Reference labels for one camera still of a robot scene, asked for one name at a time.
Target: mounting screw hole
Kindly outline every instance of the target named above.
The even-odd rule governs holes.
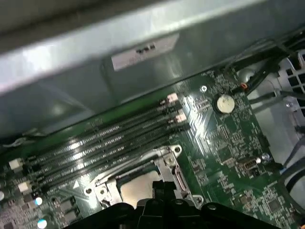
[[[213,205],[213,204],[211,204],[211,205],[208,206],[208,209],[210,209],[210,210],[216,210],[216,206]]]
[[[174,149],[174,151],[175,151],[176,153],[179,153],[179,152],[181,151],[181,149],[180,149],[180,147],[176,147],[176,148]]]

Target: motherboard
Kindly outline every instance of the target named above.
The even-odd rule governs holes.
[[[1,157],[0,229],[64,228],[174,181],[196,207],[216,202],[297,228],[279,171],[236,73],[207,71]]]

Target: green circuit board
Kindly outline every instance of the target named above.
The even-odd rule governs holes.
[[[202,195],[205,203],[217,202],[281,228],[297,228],[291,217],[291,204],[277,189],[279,173],[266,169],[272,156],[246,95],[233,96],[235,108],[230,114],[215,111],[215,97],[237,85],[233,70],[227,75],[207,71],[20,147],[6,154],[1,161],[37,155],[66,139],[122,119],[171,93],[177,93],[190,129],[171,137],[168,144],[180,144],[183,148],[178,162],[192,194]],[[254,161],[255,166],[247,168]],[[8,184],[16,189],[13,186],[24,178],[7,175],[8,171],[5,163],[1,176],[9,179]],[[84,187],[98,173],[91,172],[60,183],[45,194],[46,201],[42,205],[30,207],[27,216],[22,213],[21,207],[25,203],[21,194],[14,195],[13,202],[0,202],[0,229],[17,216],[22,220],[14,221],[13,228],[36,228],[37,220],[46,214],[55,215],[52,218],[54,228],[67,226],[60,220],[63,212],[54,206],[54,198],[60,202],[73,196],[82,218],[102,210],[96,198],[88,198],[83,193]]]

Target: ram slot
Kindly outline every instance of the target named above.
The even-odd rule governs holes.
[[[57,185],[59,182],[70,180],[76,174],[82,174],[82,171],[90,171],[93,167],[97,165],[102,165],[104,163],[110,163],[110,160],[115,159],[116,157],[126,155],[127,157],[131,156],[133,151],[140,149],[140,150],[149,150],[151,142],[156,141],[159,138],[167,137],[169,139],[170,135],[175,134],[177,132],[183,131],[184,127],[170,127],[166,128],[159,128],[156,131],[150,132],[149,134],[139,137],[135,142],[131,142],[125,146],[118,146],[117,148],[108,151],[105,153],[106,155],[97,156],[89,161],[82,162],[79,165],[75,165],[73,167],[65,169],[60,173],[51,175],[49,177],[41,177],[40,178],[40,187],[49,186],[52,187]]]
[[[125,154],[122,156],[117,157],[115,160],[112,160],[108,163],[104,163],[104,162],[100,162],[100,163],[96,163],[90,167],[86,167],[83,168],[79,171],[77,171],[76,173],[71,174],[69,177],[61,177],[59,179],[56,180],[56,182],[54,181],[54,183],[49,183],[46,185],[41,186],[41,190],[43,193],[47,193],[47,192],[52,192],[54,190],[56,190],[57,187],[63,188],[64,186],[69,184],[69,181],[73,181],[74,179],[80,177],[80,176],[84,176],[84,175],[88,175],[88,176],[92,176],[96,175],[98,173],[102,173],[107,171],[108,169],[111,169],[119,164],[122,164],[130,159],[136,158],[136,157],[140,157],[141,154],[143,152],[147,152],[148,150],[157,148],[159,146],[165,145],[167,144],[169,138],[167,136],[161,137],[157,140],[154,140],[152,142],[150,142],[147,145],[147,149],[143,150],[141,148],[136,149],[133,153],[131,154]]]
[[[61,158],[60,160],[55,161],[54,163],[41,167],[38,174],[44,174],[44,176],[48,176],[59,170],[63,170],[68,166],[71,166],[78,162],[82,162],[85,159],[92,157],[96,154],[103,153],[105,150],[109,149],[110,147],[114,147],[119,144],[126,143],[127,141],[133,140],[135,137],[144,135],[158,127],[167,125],[170,119],[171,119],[171,115],[167,115],[164,117],[160,117],[156,120],[145,122],[140,126],[136,126],[118,135],[108,138],[107,140],[103,140],[103,142],[99,144],[95,144],[87,148],[86,150],[80,151],[71,156],[66,156],[65,158]]]
[[[73,153],[77,151],[79,148],[84,148],[89,144],[99,141],[101,138],[108,138],[128,128],[131,128],[136,125],[140,125],[141,123],[157,118],[160,115],[175,112],[179,109],[181,109],[180,103],[163,105],[154,108],[150,111],[146,111],[145,113],[132,116],[123,121],[118,122],[118,120],[116,120],[115,122],[118,123],[107,124],[107,127],[105,127],[105,125],[101,125],[100,127],[103,127],[103,129],[98,129],[95,131],[95,133],[93,130],[87,131],[78,137],[68,140],[64,144],[61,144],[60,146],[55,146],[55,149],[53,146],[51,150],[49,151],[47,150],[47,153],[43,154],[42,156],[31,157],[29,160],[30,164],[31,165],[48,164],[50,163],[50,161],[58,160],[62,155]]]

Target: sticker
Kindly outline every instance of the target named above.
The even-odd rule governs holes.
[[[136,49],[128,50],[111,57],[115,71],[124,69],[128,66],[135,65],[162,53],[173,50],[177,43],[179,34],[174,34],[157,41],[144,44]]]

